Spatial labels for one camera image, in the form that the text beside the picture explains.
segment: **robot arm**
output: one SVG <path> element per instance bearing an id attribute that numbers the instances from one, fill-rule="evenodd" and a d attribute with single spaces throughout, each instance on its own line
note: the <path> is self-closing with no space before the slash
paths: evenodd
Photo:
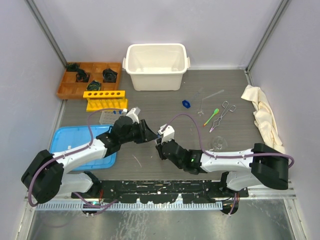
<path id="1" fill-rule="evenodd" d="M 32 195 L 39 204 L 51 200 L 59 194 L 72 192 L 87 193 L 95 196 L 102 188 L 101 182 L 91 173 L 68 174 L 74 168 L 90 161 L 105 158 L 120 150 L 128 142 L 137 144 L 157 139 L 156 149 L 162 160 L 169 159 L 179 169 L 191 174 L 225 171 L 221 175 L 220 190 L 235 193 L 243 188 L 263 184 L 272 189 L 288 189 L 289 160 L 279 156 L 239 157 L 224 159 L 219 156 L 244 156 L 252 153 L 277 153 L 264 144 L 256 143 L 253 149 L 240 152 L 209 152 L 217 157 L 210 157 L 202 150 L 186 150 L 174 140 L 175 131 L 171 126 L 165 130 L 162 126 L 159 136 L 150 130 L 145 120 L 139 120 L 139 108 L 133 108 L 126 116 L 115 121 L 110 132 L 105 132 L 93 139 L 92 143 L 63 151 L 50 153 L 40 151 L 23 174 L 21 181 L 29 188 L 39 168 L 56 156 L 63 156 L 43 169 L 34 182 Z"/>
<path id="2" fill-rule="evenodd" d="M 145 120 L 139 120 L 139 112 L 140 109 L 135 107 L 126 116 L 119 117 L 111 131 L 98 135 L 90 146 L 86 143 L 63 152 L 49 153 L 47 150 L 39 152 L 23 174 L 21 181 L 29 188 L 41 166 L 54 157 L 63 156 L 49 164 L 36 178 L 32 195 L 37 202 L 46 203 L 56 195 L 72 192 L 95 195 L 100 191 L 101 183 L 91 172 L 68 173 L 85 163 L 110 156 L 119 151 L 122 144 L 128 142 L 141 144 L 157 139 L 158 135 L 150 130 Z"/>
<path id="3" fill-rule="evenodd" d="M 221 176 L 220 189 L 226 192 L 237 192 L 241 189 L 265 185 L 277 190 L 288 189 L 289 160 L 279 156 L 243 157 L 256 153 L 278 153 L 262 143 L 256 143 L 253 149 L 237 152 L 212 152 L 202 150 L 186 150 L 174 140 L 175 131 L 172 126 L 160 127 L 158 133 L 162 139 L 157 140 L 156 149 L 162 160 L 169 159 L 179 169 L 190 174 L 226 171 Z M 225 159 L 222 156 L 239 156 Z"/>

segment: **gray table surface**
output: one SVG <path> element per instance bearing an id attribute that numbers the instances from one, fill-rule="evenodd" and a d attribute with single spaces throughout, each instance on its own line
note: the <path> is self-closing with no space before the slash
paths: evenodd
<path id="1" fill-rule="evenodd" d="M 140 119 L 145 119 L 148 126 L 157 132 L 178 113 L 193 115 L 200 126 L 203 146 L 211 148 L 212 140 L 223 137 L 227 148 L 223 151 L 240 151 L 253 148 L 254 143 L 263 143 L 261 135 L 254 125 L 254 107 L 251 102 L 241 99 L 247 86 L 247 79 L 242 70 L 189 70 L 182 78 L 178 91 L 135 91 L 130 76 L 122 73 L 119 90 L 126 91 L 129 109 L 139 107 Z M 204 116 L 199 116 L 201 97 L 198 97 L 191 108 L 182 106 L 182 100 L 189 100 L 203 88 L 202 96 L 208 96 L 224 90 L 203 102 Z M 213 120 L 206 127 L 204 122 L 211 116 L 214 109 L 223 111 L 221 104 L 228 101 L 236 105 L 234 112 L 228 112 L 220 126 L 209 133 Z M 81 126 L 87 124 L 86 100 L 68 100 L 65 105 L 60 127 Z M 92 124 L 99 124 L 100 113 L 92 117 Z M 175 141 L 185 149 L 200 149 L 197 129 L 193 122 L 185 116 L 178 117 L 172 124 L 175 130 Z M 124 144 L 117 153 L 115 164 L 108 169 L 92 171 L 100 180 L 219 180 L 221 172 L 191 175 L 178 169 L 169 160 L 161 160 L 153 141 L 144 144 L 133 142 Z"/>

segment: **blue tray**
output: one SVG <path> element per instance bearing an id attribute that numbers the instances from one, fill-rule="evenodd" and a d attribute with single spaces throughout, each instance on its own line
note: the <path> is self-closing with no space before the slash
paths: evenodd
<path id="1" fill-rule="evenodd" d="M 95 138 L 97 135 L 109 131 L 112 125 L 92 125 L 92 133 Z M 75 148 L 90 142 L 88 126 L 65 126 L 59 128 L 54 136 L 50 147 L 50 152 L 62 152 L 70 148 Z M 113 166 L 116 161 L 117 153 L 102 159 L 93 160 L 74 169 L 74 171 L 87 171 L 95 169 L 107 169 Z"/>

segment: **beige cloth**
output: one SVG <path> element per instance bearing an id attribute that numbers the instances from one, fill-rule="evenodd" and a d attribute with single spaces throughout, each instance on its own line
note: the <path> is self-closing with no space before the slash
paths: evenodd
<path id="1" fill-rule="evenodd" d="M 248 85 L 241 98 L 252 102 L 255 108 L 255 112 L 253 113 L 255 117 L 254 124 L 259 129 L 264 143 L 280 153 L 286 153 L 285 148 L 282 146 L 282 141 L 278 136 L 275 116 L 261 88 Z"/>

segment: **black mounting base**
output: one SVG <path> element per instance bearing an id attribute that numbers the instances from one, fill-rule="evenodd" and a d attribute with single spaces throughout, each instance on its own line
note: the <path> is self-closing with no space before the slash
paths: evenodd
<path id="1" fill-rule="evenodd" d="M 219 190 L 220 182 L 211 180 L 104 180 L 101 181 L 105 203 L 118 199 L 121 203 L 140 202 L 147 204 L 174 203 L 179 194 L 184 204 L 214 203 L 215 198 L 233 197 L 234 193 Z M 248 190 L 240 190 L 239 196 L 247 198 Z M 99 198 L 100 194 L 89 195 L 81 193 L 84 198 Z"/>

